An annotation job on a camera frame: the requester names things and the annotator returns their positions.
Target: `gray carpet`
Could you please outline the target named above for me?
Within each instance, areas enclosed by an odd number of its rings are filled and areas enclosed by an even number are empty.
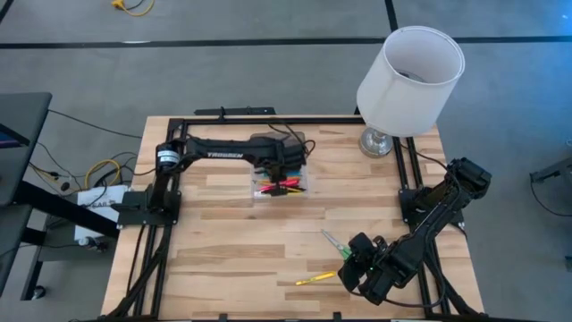
[[[455,37],[572,34],[572,6],[557,0],[394,0],[400,26],[421,24]],[[107,0],[15,0],[0,42],[210,38],[383,37],[383,0],[163,0],[131,18]],[[51,108],[139,134],[152,114],[218,106],[274,106],[280,114],[351,114],[356,89],[379,45],[41,49],[0,51],[0,92],[50,91]],[[469,248],[485,309],[496,317],[566,321],[572,314],[572,219],[532,198],[528,173],[572,155],[572,44],[462,45],[467,70],[438,125],[447,158],[489,170],[485,199],[465,211]],[[88,147],[82,139],[93,143]],[[137,140],[49,115],[40,141],[73,173]],[[54,168],[45,151],[33,156]],[[26,179],[42,186],[33,173]],[[572,213],[559,181],[537,187],[551,208]],[[41,225],[37,214],[30,225]],[[20,302],[32,249],[22,249],[0,298],[2,321],[67,321],[100,310],[110,252],[53,263],[41,301]]]

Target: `laptop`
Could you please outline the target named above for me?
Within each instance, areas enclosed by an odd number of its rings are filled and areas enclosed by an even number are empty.
[[[28,139],[9,127],[0,124],[0,148],[19,148],[28,145]]]

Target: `lamp base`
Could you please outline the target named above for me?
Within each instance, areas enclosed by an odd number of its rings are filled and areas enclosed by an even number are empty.
[[[393,147],[391,136],[372,128],[366,128],[359,138],[359,149],[368,157],[384,157]]]

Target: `table lamp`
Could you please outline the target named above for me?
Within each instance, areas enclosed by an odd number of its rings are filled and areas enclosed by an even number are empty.
[[[429,131],[464,70],[461,48],[444,33],[419,26],[393,31],[357,89],[367,125],[362,152],[382,157],[391,151],[390,136]]]

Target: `metal bracket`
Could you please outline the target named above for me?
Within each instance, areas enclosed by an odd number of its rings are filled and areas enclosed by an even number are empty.
[[[112,205],[119,212],[117,228],[125,225],[175,225],[179,221],[181,192],[169,192],[169,213],[154,212],[147,208],[149,187],[145,191],[127,191],[121,204]]]
[[[333,312],[333,322],[341,322],[341,312]]]
[[[417,190],[412,189],[402,189],[399,191],[400,197],[400,207],[401,207],[401,218],[403,222],[408,225],[417,226],[426,217],[426,213],[418,212],[413,207],[413,198],[416,196]],[[465,228],[465,218],[461,211],[459,211],[450,223],[455,225],[459,229]]]
[[[218,115],[219,121],[224,121],[225,115],[276,115],[274,107],[260,106],[260,107],[236,107],[236,108],[209,108],[195,110],[195,115]]]

